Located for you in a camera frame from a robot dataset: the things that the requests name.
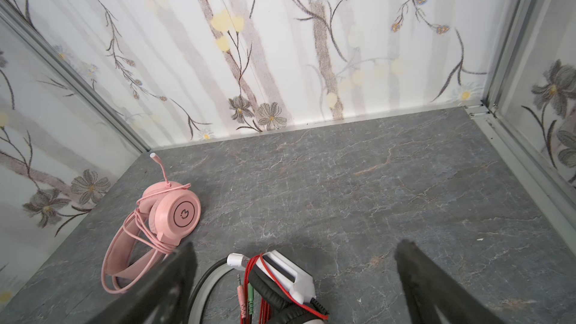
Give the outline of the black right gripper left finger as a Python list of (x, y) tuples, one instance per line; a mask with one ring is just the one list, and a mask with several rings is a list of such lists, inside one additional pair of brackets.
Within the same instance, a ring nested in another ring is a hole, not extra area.
[(90, 323), (186, 323), (197, 270), (194, 246), (177, 248)]

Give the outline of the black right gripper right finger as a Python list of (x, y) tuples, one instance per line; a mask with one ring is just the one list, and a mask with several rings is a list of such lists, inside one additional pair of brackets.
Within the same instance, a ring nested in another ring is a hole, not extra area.
[(412, 323), (503, 323), (456, 280), (443, 271), (413, 241), (394, 250), (397, 272)]

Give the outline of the pink headphones with cable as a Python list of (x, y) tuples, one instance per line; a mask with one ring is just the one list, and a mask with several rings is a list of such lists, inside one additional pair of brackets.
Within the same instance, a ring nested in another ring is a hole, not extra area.
[(100, 280), (109, 294), (127, 292), (200, 222), (200, 199), (191, 186), (170, 181), (160, 157), (151, 153), (150, 158), (160, 166), (163, 181), (145, 189), (105, 253)]

